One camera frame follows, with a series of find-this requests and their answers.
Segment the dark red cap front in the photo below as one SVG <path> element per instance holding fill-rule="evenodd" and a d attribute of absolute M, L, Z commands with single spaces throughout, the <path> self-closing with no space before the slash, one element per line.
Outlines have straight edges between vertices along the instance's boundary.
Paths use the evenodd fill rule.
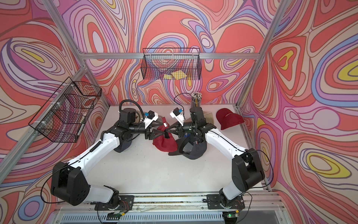
<path fill-rule="evenodd" d="M 159 126 L 157 130 L 159 131 L 165 131 L 170 125 L 167 122 L 165 117 L 162 117 L 163 125 Z M 153 140 L 153 145 L 162 152 L 175 152 L 177 150 L 177 142 L 172 136 L 171 133 L 168 133 L 167 135 L 161 135 Z"/>

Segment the dark grey cap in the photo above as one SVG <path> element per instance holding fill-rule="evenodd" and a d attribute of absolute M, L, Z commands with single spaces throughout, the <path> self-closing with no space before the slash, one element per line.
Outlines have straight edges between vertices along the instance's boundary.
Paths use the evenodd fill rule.
<path fill-rule="evenodd" d="M 193 138 L 179 138 L 176 140 L 178 145 L 175 152 L 169 152 L 169 156 L 183 155 L 184 157 L 190 160 L 199 159 L 204 155 L 207 150 L 207 142 L 203 141 L 193 141 Z"/>
<path fill-rule="evenodd" d="M 119 145 L 113 150 L 117 153 L 122 153 L 131 146 L 132 141 L 119 141 Z"/>

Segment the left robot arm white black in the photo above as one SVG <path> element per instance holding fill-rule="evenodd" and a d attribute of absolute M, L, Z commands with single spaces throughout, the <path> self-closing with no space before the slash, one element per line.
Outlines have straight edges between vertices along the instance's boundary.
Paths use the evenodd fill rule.
<path fill-rule="evenodd" d="M 107 154 L 126 150 L 136 135 L 144 134 L 146 139 L 154 139 L 156 133 L 151 128 L 160 126 L 159 115 L 149 111 L 143 114 L 140 122 L 136 122 L 137 113 L 134 108 L 121 110 L 119 120 L 103 131 L 96 143 L 76 158 L 57 163 L 51 177 L 51 194 L 73 206 L 100 203 L 108 210 L 116 210 L 122 201 L 118 190 L 90 185 L 86 177 Z"/>

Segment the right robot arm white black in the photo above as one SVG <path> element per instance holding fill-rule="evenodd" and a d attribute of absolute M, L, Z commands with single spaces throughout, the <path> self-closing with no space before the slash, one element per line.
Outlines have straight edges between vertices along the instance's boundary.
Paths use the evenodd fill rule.
<path fill-rule="evenodd" d="M 237 145 L 222 134 L 212 123 L 207 122 L 201 107 L 190 109 L 191 121 L 186 122 L 184 112 L 175 108 L 170 116 L 177 121 L 165 130 L 177 135 L 178 148 L 169 155 L 182 155 L 196 160 L 204 155 L 208 145 L 214 146 L 231 162 L 231 182 L 219 190 L 217 195 L 207 196 L 209 209 L 233 209 L 249 189 L 263 181 L 264 170 L 257 150 Z"/>

